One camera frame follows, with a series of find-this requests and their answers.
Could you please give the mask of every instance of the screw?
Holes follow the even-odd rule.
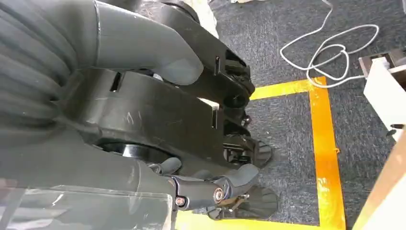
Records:
[[[223,198],[224,198],[223,190],[222,190],[221,188],[217,188],[217,189],[214,191],[214,194],[213,194],[213,199],[214,199],[214,201],[215,201],[216,203],[220,203],[220,202],[223,200]]]
[[[183,197],[177,197],[176,199],[175,199],[175,204],[177,205],[177,206],[183,206],[183,205],[185,205],[185,198],[183,198]]]

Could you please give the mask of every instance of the gray carpet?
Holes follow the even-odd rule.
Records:
[[[401,0],[332,0],[335,10],[324,31],[286,50],[287,57],[307,66],[320,43],[353,26],[375,23],[381,31],[371,46],[350,59],[350,76],[360,75],[358,57],[406,45],[406,15]],[[328,12],[321,0],[267,0],[231,4],[210,3],[217,18],[220,39],[251,65],[252,80],[259,86],[305,79],[305,73],[289,66],[279,49],[296,37],[319,27]],[[373,36],[361,29],[337,42],[356,49]],[[335,54],[333,50],[320,58]],[[342,74],[344,58],[322,69]],[[329,90],[347,225],[352,226],[379,175],[394,142],[362,90],[365,80],[354,80]],[[276,149],[273,162],[260,181],[280,196],[279,211],[272,221],[318,225],[318,204],[307,93],[252,101],[250,129],[256,138]]]

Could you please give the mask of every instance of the yellow tape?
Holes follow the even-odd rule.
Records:
[[[212,220],[207,215],[193,214],[191,211],[178,212],[176,230],[316,230],[317,226],[257,221],[249,219]]]
[[[326,84],[325,77],[314,78],[314,80],[319,84]],[[344,206],[337,160],[337,153],[339,150],[336,148],[334,139],[330,100],[328,98],[327,89],[314,87],[308,80],[298,80],[257,88],[250,99],[256,100],[299,92],[309,92],[310,97],[320,227],[247,219],[214,221],[206,215],[198,215],[191,212],[179,212],[175,229],[345,229]]]
[[[269,85],[255,89],[251,95],[251,100],[263,99],[268,97],[277,97],[292,93],[307,92],[313,88],[308,80],[298,80],[276,85]]]
[[[317,78],[326,84],[326,78]],[[320,227],[345,229],[344,205],[338,169],[336,141],[327,89],[309,91],[315,150],[317,198]]]

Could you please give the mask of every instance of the electrical cord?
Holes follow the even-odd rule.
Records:
[[[316,30],[314,30],[314,31],[312,31],[312,32],[310,32],[310,33],[304,34],[304,35],[302,35],[302,36],[296,38],[295,40],[289,42],[289,43],[286,44],[285,46],[283,46],[283,47],[280,49],[280,51],[279,51],[281,57],[282,57],[287,63],[289,63],[291,66],[293,66],[293,67],[295,67],[295,68],[297,68],[297,69],[300,69],[300,70],[305,70],[305,71],[306,71],[306,77],[307,77],[307,79],[310,81],[310,83],[312,83],[312,85],[314,85],[314,86],[316,86],[316,87],[319,87],[319,88],[332,88],[332,87],[341,85],[341,84],[343,84],[343,83],[345,83],[345,82],[347,82],[347,81],[349,81],[349,80],[352,80],[352,79],[365,78],[365,76],[354,76],[354,77],[348,77],[348,78],[346,78],[346,76],[347,76],[347,74],[348,74],[348,70],[349,70],[349,68],[350,68],[350,54],[357,53],[357,52],[359,52],[360,50],[366,48],[367,46],[369,46],[369,45],[376,39],[376,37],[377,37],[377,35],[378,35],[378,33],[379,33],[379,26],[377,26],[377,25],[375,25],[375,24],[365,24],[365,25],[355,26],[355,27],[353,27],[353,28],[351,28],[351,29],[348,29],[348,30],[346,30],[346,31],[344,31],[344,32],[341,32],[341,33],[339,33],[339,34],[336,34],[336,35],[334,35],[334,36],[332,36],[332,37],[326,39],[326,40],[319,46],[319,48],[317,49],[317,51],[316,51],[315,54],[313,55],[312,59],[311,59],[310,62],[309,62],[309,65],[308,65],[307,67],[301,67],[301,66],[298,66],[298,65],[294,64],[293,62],[291,62],[290,60],[288,60],[288,58],[286,58],[285,55],[283,54],[284,49],[286,49],[287,47],[289,47],[289,46],[292,45],[293,43],[295,43],[295,42],[299,41],[300,39],[302,39],[302,38],[304,38],[304,37],[307,37],[307,36],[309,36],[309,35],[316,34],[316,33],[320,32],[320,31],[324,28],[327,19],[329,18],[330,14],[333,12],[334,6],[333,6],[333,4],[331,4],[331,3],[330,3],[329,1],[327,1],[327,0],[322,0],[322,1],[330,7],[330,11],[328,12],[326,18],[324,19],[323,24],[321,25],[321,27],[318,28],[318,29],[316,29]],[[330,40],[332,40],[332,39],[334,39],[334,38],[336,38],[336,37],[342,36],[342,35],[344,35],[344,34],[346,34],[346,33],[348,33],[348,32],[351,32],[351,31],[353,31],[353,30],[357,30],[357,29],[364,28],[364,27],[373,27],[373,28],[376,29],[376,32],[375,32],[374,36],[372,37],[372,39],[371,39],[367,44],[365,44],[364,46],[362,46],[361,48],[358,48],[358,49],[356,49],[356,50],[353,50],[353,51],[348,52],[348,51],[346,50],[346,47],[345,47],[344,45],[341,45],[341,44],[332,44],[332,45],[328,45],[328,46],[324,47],[324,45],[325,45],[327,42],[329,42]],[[328,60],[326,60],[326,61],[323,61],[322,63],[313,65],[314,60],[316,59],[316,57],[317,57],[321,52],[325,51],[326,49],[332,48],[332,47],[340,47],[340,48],[342,48],[342,50],[340,51],[340,53],[338,53],[338,54],[335,55],[334,57],[332,57],[332,58],[330,58],[330,59],[328,59]],[[347,65],[346,65],[344,74],[343,74],[341,77],[335,78],[335,77],[333,77],[333,76],[331,76],[331,75],[325,73],[324,71],[322,71],[322,70],[320,70],[320,69],[318,68],[318,67],[320,67],[320,66],[322,66],[322,65],[325,65],[325,64],[327,64],[327,63],[329,63],[329,62],[331,62],[331,61],[337,59],[340,55],[344,55],[345,58],[346,58],[346,62],[347,62]],[[311,69],[314,69],[315,71],[317,71],[317,72],[323,74],[324,76],[326,76],[326,77],[328,77],[328,78],[330,78],[330,79],[332,79],[332,80],[339,81],[339,82],[336,82],[336,83],[331,84],[331,85],[320,85],[320,84],[314,82],[314,81],[311,79],[311,77],[309,76],[309,72],[310,72]]]

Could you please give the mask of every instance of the gray plastic cover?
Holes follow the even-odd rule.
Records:
[[[171,228],[172,197],[168,194],[74,186],[23,189],[7,186],[4,179],[0,184],[0,229]]]

